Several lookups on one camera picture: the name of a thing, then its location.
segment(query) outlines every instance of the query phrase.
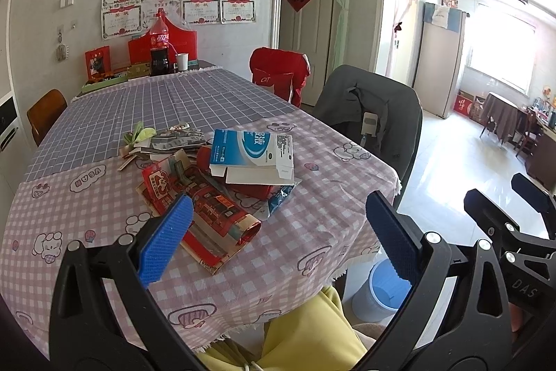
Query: brown tablecloth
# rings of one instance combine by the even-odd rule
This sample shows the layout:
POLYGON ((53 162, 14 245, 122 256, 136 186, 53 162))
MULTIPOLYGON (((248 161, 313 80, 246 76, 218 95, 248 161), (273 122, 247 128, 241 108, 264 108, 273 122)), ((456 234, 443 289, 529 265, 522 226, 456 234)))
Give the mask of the brown tablecloth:
POLYGON ((518 111, 518 107, 513 102, 490 92, 486 97, 481 120, 488 121, 492 117, 496 124, 494 132, 501 141, 506 142, 514 135, 518 111))

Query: dining table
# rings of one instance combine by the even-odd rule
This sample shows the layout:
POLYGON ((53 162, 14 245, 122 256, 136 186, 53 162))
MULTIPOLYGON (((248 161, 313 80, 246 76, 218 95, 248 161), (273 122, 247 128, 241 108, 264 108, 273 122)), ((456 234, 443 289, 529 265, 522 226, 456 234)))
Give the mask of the dining table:
MULTIPOLYGON (((151 217, 137 192, 135 159, 122 171, 122 135, 142 121, 163 131, 188 123, 293 136, 300 183, 259 233, 215 275, 178 248, 148 291, 186 344, 205 348, 242 326, 287 313, 379 242, 365 215, 369 193, 392 202, 396 172, 357 144, 222 67, 129 80, 75 98, 49 131, 13 200, 0 251, 0 292, 21 328, 48 356, 52 293, 67 245, 112 244, 151 217)), ((252 209, 253 199, 236 201, 252 209)), ((104 281, 126 339, 143 347, 116 286, 104 281)))
POLYGON ((497 135, 499 141, 503 143, 510 140, 515 133, 518 113, 519 108, 513 102, 491 91, 486 97, 480 118, 485 125, 483 132, 487 128, 490 119, 493 119, 496 125, 494 133, 497 135))

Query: red chair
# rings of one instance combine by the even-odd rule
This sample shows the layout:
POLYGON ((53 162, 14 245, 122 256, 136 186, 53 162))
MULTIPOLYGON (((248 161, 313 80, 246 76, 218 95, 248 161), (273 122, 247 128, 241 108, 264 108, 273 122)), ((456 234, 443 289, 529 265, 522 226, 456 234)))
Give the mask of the red chair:
POLYGON ((274 86, 274 94, 296 107, 301 106, 301 89, 311 74, 309 61, 304 54, 281 49, 258 48, 249 61, 253 83, 274 86))

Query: person's leg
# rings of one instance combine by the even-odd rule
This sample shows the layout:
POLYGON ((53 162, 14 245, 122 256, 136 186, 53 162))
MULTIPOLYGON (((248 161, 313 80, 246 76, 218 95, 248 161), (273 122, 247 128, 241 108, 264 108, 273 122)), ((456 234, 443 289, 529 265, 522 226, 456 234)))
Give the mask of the person's leg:
POLYGON ((265 370, 348 371, 367 352, 344 317, 336 290, 326 287, 300 307, 265 326, 265 370))
POLYGON ((244 365, 254 359, 241 345, 230 339, 217 341, 205 352, 196 355, 210 371, 244 371, 244 365))

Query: paper cup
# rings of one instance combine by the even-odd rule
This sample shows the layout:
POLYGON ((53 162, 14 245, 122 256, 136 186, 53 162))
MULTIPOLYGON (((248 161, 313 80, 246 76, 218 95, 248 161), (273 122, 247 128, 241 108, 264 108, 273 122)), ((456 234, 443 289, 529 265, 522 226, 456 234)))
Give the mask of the paper cup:
POLYGON ((179 72, 187 71, 187 64, 189 62, 189 54, 177 54, 177 70, 179 72))

